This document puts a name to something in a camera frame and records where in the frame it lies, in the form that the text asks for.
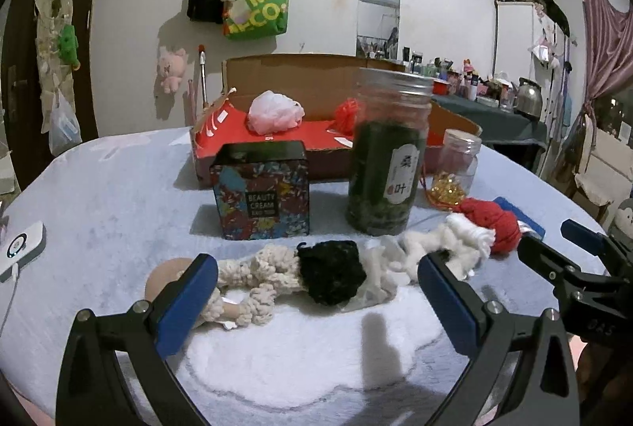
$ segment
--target green tote bag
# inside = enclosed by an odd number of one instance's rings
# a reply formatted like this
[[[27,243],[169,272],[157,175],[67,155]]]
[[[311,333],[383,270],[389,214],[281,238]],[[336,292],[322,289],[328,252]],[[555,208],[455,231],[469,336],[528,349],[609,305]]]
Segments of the green tote bag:
[[[288,27],[288,0],[235,0],[224,11],[224,35],[255,40],[281,35]]]

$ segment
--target white device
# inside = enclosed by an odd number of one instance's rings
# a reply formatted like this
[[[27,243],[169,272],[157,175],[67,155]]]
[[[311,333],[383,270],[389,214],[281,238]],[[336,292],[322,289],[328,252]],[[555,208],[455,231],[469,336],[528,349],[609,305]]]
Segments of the white device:
[[[0,281],[11,277],[11,267],[23,268],[44,250],[46,230],[42,221],[32,224],[18,236],[7,239],[0,247]]]

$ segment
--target pink curtain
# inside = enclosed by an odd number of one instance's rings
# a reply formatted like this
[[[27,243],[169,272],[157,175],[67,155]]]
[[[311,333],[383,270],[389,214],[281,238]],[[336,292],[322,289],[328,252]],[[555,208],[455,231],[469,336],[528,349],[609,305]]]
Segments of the pink curtain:
[[[585,105],[620,90],[633,76],[633,11],[616,10],[609,0],[585,0],[587,76]]]

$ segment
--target red mesh sponge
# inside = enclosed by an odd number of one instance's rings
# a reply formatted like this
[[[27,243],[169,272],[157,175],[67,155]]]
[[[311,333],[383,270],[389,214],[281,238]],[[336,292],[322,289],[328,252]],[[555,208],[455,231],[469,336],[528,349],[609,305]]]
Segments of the red mesh sponge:
[[[356,113],[358,112],[358,102],[356,99],[347,99],[343,104],[339,104],[334,111],[334,127],[336,131],[343,135],[352,136],[356,123]]]
[[[495,230],[493,254],[509,254],[514,251],[521,240],[517,217],[514,213],[504,211],[497,203],[466,198],[455,208],[455,212],[463,213],[472,223],[482,228]]]

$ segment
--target cable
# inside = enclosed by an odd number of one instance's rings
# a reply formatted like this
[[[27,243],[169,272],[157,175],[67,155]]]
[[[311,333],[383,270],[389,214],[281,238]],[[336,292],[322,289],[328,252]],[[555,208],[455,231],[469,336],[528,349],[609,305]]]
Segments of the cable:
[[[9,318],[9,312],[11,311],[11,305],[13,304],[13,298],[15,297],[15,289],[18,287],[18,275],[20,274],[20,267],[18,267],[18,263],[15,262],[11,266],[11,279],[13,280],[13,290],[11,291],[11,298],[9,299],[9,306],[6,307],[6,312],[4,313],[4,319],[2,319],[2,325],[0,326],[0,337],[2,337],[2,331],[4,331],[4,325],[6,324],[6,320]]]

